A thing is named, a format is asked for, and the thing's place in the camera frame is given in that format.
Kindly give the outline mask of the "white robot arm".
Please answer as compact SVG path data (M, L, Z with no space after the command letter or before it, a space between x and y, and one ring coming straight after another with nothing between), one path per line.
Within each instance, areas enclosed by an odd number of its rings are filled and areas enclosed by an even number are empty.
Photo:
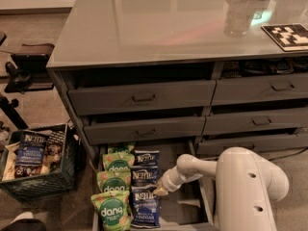
M165 196L203 177L215 181L218 231L277 231L271 203L290 188L281 167L244 147L229 147L215 161L183 154L154 193Z

